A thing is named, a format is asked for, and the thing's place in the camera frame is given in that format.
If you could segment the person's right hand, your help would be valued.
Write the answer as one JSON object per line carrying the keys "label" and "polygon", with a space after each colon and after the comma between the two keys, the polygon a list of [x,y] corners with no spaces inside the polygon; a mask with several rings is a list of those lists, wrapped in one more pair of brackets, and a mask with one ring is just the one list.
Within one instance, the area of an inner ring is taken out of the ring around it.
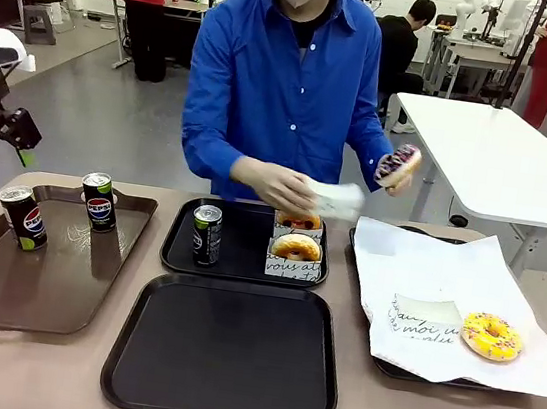
{"label": "person's right hand", "polygon": [[232,164],[230,178],[248,186],[259,199],[288,214],[310,215],[316,195],[308,186],[308,176],[282,165],[241,156]]}

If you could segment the person's left hand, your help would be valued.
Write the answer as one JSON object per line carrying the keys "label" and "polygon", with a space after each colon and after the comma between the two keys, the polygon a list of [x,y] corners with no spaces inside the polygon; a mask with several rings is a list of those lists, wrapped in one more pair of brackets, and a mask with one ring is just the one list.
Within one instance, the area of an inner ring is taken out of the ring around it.
{"label": "person's left hand", "polygon": [[413,183],[413,174],[407,173],[405,176],[402,176],[396,183],[391,184],[386,187],[385,191],[389,196],[398,197],[410,189]]}

